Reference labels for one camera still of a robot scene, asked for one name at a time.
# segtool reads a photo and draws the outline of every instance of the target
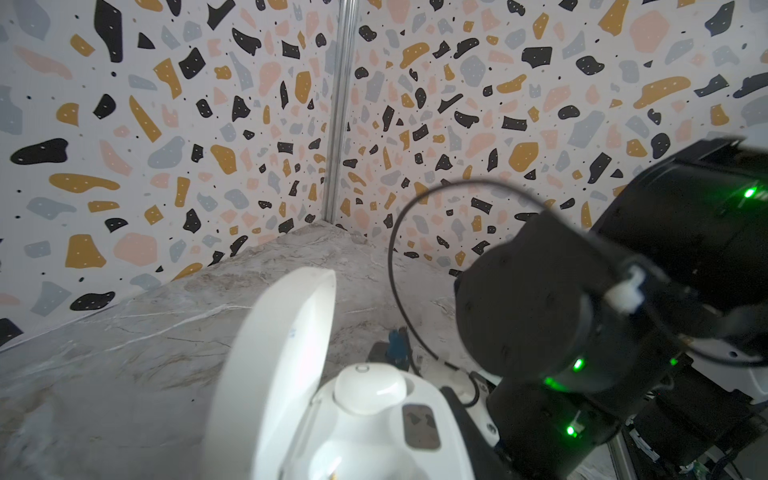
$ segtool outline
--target wire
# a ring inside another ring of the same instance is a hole
[[[728,360],[719,356],[712,356],[709,353],[702,352],[701,350],[688,345],[679,336],[677,336],[670,329],[670,327],[668,327],[667,324],[664,323],[664,321],[661,319],[661,315],[659,315],[659,312],[648,302],[643,302],[643,304],[641,305],[641,308],[643,309],[647,317],[650,319],[650,321],[654,323],[656,328],[661,330],[661,332],[672,343],[674,343],[677,348],[679,348],[683,352],[693,353],[696,356],[700,356],[701,358],[709,360],[710,362],[716,363],[718,365],[745,367],[745,368],[757,367],[757,366],[768,366],[768,358],[766,357],[763,357],[760,360]]]
[[[397,239],[397,232],[400,228],[400,224],[402,223],[403,219],[405,218],[406,214],[416,205],[419,201],[427,198],[429,195],[439,192],[440,190],[445,190],[448,188],[453,187],[460,187],[463,185],[492,185],[494,187],[501,188],[507,192],[512,192],[513,194],[517,194],[520,197],[525,198],[526,200],[530,201],[537,207],[541,208],[543,211],[548,211],[548,208],[546,205],[544,205],[541,200],[538,198],[535,198],[527,191],[523,190],[522,188],[514,185],[514,184],[507,184],[504,182],[496,181],[496,180],[488,180],[488,179],[482,179],[482,178],[475,178],[471,180],[459,180],[454,183],[450,184],[441,184],[437,187],[430,188],[427,191],[421,192],[419,195],[416,195],[415,198],[410,200],[405,207],[403,207],[402,211],[400,212],[400,215],[397,216],[397,220],[395,220],[395,224],[392,226],[392,234],[389,238],[389,251],[387,252],[387,270],[389,274],[389,286],[392,288],[392,295],[395,297],[395,303],[397,303],[397,308],[400,310],[400,314],[402,315],[402,318],[405,320],[406,325],[408,326],[408,329],[413,333],[414,338],[416,338],[416,341],[419,342],[419,345],[422,346],[424,350],[435,360],[444,363],[447,367],[449,367],[452,370],[460,370],[459,367],[456,365],[446,362],[445,360],[441,360],[437,353],[432,351],[432,349],[429,348],[429,346],[424,342],[422,337],[419,335],[419,332],[416,331],[416,328],[413,326],[413,323],[411,323],[411,319],[408,317],[408,314],[406,313],[405,308],[402,305],[402,301],[400,300],[400,295],[397,293],[397,286],[395,285],[395,272],[392,268],[392,258],[395,251],[395,241]],[[604,258],[604,255],[600,250],[597,249],[597,247],[593,246],[594,252],[600,257]],[[416,367],[416,364],[413,362],[413,354],[412,349],[410,346],[410,339],[408,340],[408,350],[409,350],[409,361],[411,363],[411,366],[413,367],[413,371],[417,376],[421,376],[421,373]],[[472,378],[472,374],[469,374],[469,379],[472,381],[472,385],[475,387],[475,398],[467,404],[464,404],[464,407],[469,408],[473,405],[475,405],[480,397],[480,388],[478,387],[477,382],[474,378]]]
[[[469,373],[469,381],[472,382],[472,385],[475,387],[475,397],[469,401],[469,403],[462,403],[464,408],[468,409],[469,407],[473,407],[477,404],[478,400],[480,400],[480,387],[478,387],[478,383],[475,381],[475,376],[477,375],[477,372],[470,372]]]
[[[739,470],[739,467],[736,466],[735,460],[731,460],[730,466],[733,467],[733,470],[736,472],[736,475],[738,475],[739,478],[741,478],[741,480],[744,480],[744,475],[741,475],[741,471]]]
[[[731,450],[726,455],[724,455],[723,458],[718,460],[715,466],[710,471],[709,475],[707,475],[707,480],[719,480],[720,474],[723,473],[723,470],[725,470],[726,465],[728,465],[729,463],[732,464],[733,460],[736,460],[736,457],[739,456],[739,452],[741,452],[740,449]]]

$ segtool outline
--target gray marble surface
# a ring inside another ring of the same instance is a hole
[[[0,478],[196,478],[229,345],[256,298],[300,266],[337,272],[324,379],[402,325],[386,249],[314,223],[1,351]],[[396,278],[425,341],[472,368],[453,324],[453,277],[396,257]],[[613,478],[604,463],[574,478]]]

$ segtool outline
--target blue object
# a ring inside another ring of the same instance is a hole
[[[387,360],[399,369],[408,370],[408,346],[406,338],[397,330],[389,332],[389,348],[386,350]]]

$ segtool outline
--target white device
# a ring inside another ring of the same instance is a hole
[[[758,360],[758,357],[749,356],[734,346],[718,339],[697,339],[693,345],[702,352],[720,358],[735,358],[741,360]],[[691,364],[696,370],[704,374],[727,392],[740,390],[752,397],[752,405],[758,405],[768,401],[768,368],[750,367],[740,368],[720,365],[703,359],[695,353],[690,354],[694,359]]]
[[[432,383],[389,364],[359,363],[318,390],[335,297],[335,272],[301,268],[256,301],[217,384],[202,478],[474,478],[449,404]],[[434,362],[425,376],[455,383],[440,367],[447,370]],[[485,402],[468,412],[494,445]]]

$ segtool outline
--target metal pole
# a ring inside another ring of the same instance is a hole
[[[632,458],[629,456],[629,450],[621,432],[608,442],[608,450],[611,452],[611,460],[614,463],[616,478],[618,480],[637,480],[637,475],[635,475],[634,466],[632,465]]]
[[[339,0],[339,34],[336,39],[336,70],[331,97],[331,117],[326,155],[326,188],[323,194],[323,220],[333,223],[336,209],[336,188],[339,184],[341,149],[346,133],[346,104],[355,48],[355,27],[359,0]]]

